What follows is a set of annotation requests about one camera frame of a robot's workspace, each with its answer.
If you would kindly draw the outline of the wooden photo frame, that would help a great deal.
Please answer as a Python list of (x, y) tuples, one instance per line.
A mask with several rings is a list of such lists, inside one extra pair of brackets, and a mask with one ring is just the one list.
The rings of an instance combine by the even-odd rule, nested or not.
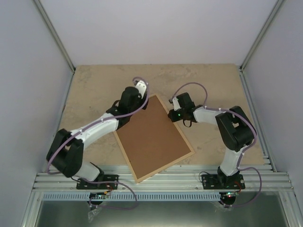
[(167, 107), (157, 94), (151, 95), (146, 110), (134, 114), (114, 135), (135, 183), (195, 153), (180, 127), (168, 118)]

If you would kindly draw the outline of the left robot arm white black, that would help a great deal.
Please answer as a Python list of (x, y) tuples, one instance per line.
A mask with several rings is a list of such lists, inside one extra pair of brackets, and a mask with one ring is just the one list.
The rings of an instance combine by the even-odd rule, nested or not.
[(121, 98), (98, 119), (72, 131), (59, 130), (47, 153), (47, 166), (54, 166), (67, 178), (82, 178), (93, 189), (100, 188), (104, 172), (95, 164), (84, 162), (84, 150), (101, 137), (122, 128), (141, 109), (146, 109), (148, 96), (148, 85), (140, 80), (134, 87), (127, 87)]

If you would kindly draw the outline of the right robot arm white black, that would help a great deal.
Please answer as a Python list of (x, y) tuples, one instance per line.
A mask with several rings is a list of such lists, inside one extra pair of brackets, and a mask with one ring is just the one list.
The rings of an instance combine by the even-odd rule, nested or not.
[(174, 107), (168, 113), (172, 122), (189, 121), (189, 127), (193, 123), (210, 123), (218, 127), (226, 150), (217, 169), (215, 182), (219, 189), (230, 188), (239, 180), (239, 166), (244, 152), (254, 145), (257, 138), (256, 130), (242, 108), (234, 106), (230, 109), (215, 109), (195, 105), (188, 93), (173, 96), (169, 102)]

